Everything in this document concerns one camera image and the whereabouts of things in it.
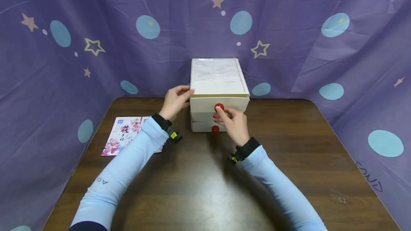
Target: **red drawer knob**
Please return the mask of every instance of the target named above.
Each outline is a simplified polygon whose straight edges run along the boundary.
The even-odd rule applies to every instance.
[[[220,107],[222,110],[224,110],[224,105],[223,105],[223,104],[220,104],[220,103],[214,105],[214,110],[215,110],[215,108],[216,108],[217,106]]]
[[[217,125],[212,126],[211,128],[211,132],[213,133],[219,133],[220,132],[220,128]]]

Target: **light blue circle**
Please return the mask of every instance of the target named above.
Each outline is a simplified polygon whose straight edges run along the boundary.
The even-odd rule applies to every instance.
[[[261,83],[255,86],[252,90],[253,95],[255,96],[264,96],[267,95],[271,90],[271,85],[268,83]]]
[[[149,15],[141,15],[136,21],[136,28],[146,39],[155,39],[160,34],[160,25]]]
[[[379,155],[397,157],[404,152],[404,145],[397,135],[386,130],[374,130],[368,135],[368,144]]]
[[[324,22],[321,32],[325,37],[337,37],[346,31],[349,25],[350,17],[343,12],[339,12]]]
[[[253,18],[247,11],[240,11],[236,13],[231,22],[230,29],[234,34],[242,35],[251,29],[253,25]]]
[[[29,226],[17,226],[10,231],[31,231]]]
[[[70,32],[62,22],[51,21],[50,30],[52,37],[60,47],[68,47],[71,44]]]
[[[127,80],[123,80],[122,82],[120,82],[120,86],[122,89],[126,90],[127,93],[130,93],[133,95],[138,93],[138,89],[136,88],[136,86]]]
[[[85,120],[78,128],[77,137],[80,142],[85,143],[90,139],[92,133],[93,122],[91,120]]]
[[[320,95],[328,100],[337,100],[344,95],[344,88],[338,83],[330,83],[320,88]]]

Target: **drawer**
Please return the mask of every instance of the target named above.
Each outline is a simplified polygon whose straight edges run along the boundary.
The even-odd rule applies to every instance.
[[[241,112],[245,112],[250,99],[248,97],[191,97],[190,108],[194,113],[213,113],[216,104],[221,103],[224,107],[230,107]]]
[[[191,122],[197,121],[210,121],[213,120],[214,112],[190,112],[191,114]]]
[[[218,125],[213,120],[210,121],[195,121],[191,123],[193,132],[211,132],[213,126],[218,126],[220,132],[225,132],[225,126]]]

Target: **black watch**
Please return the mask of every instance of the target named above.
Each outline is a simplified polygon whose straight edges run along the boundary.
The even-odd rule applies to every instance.
[[[170,137],[171,141],[173,141],[174,144],[180,142],[180,140],[182,139],[182,136],[180,133],[178,133],[177,131],[174,131],[171,128],[171,125],[173,125],[171,121],[166,120],[159,114],[153,114],[151,117],[153,118],[153,120],[155,120],[155,122],[157,122],[160,128],[163,129],[168,134],[168,136]]]
[[[254,138],[251,137],[248,142],[245,143],[242,147],[235,147],[237,152],[231,153],[227,160],[232,164],[235,165],[238,161],[243,161],[252,152],[254,152],[257,147],[260,146],[260,143]]]

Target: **light blue arm sleeve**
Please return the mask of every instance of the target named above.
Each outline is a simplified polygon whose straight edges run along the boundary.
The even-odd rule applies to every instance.
[[[244,169],[270,191],[290,220],[293,230],[327,230],[313,206],[268,158],[262,145],[254,150],[242,163]]]
[[[168,139],[151,117],[137,136],[106,166],[80,202],[71,226],[83,221],[101,224],[110,230],[117,204],[147,161]]]

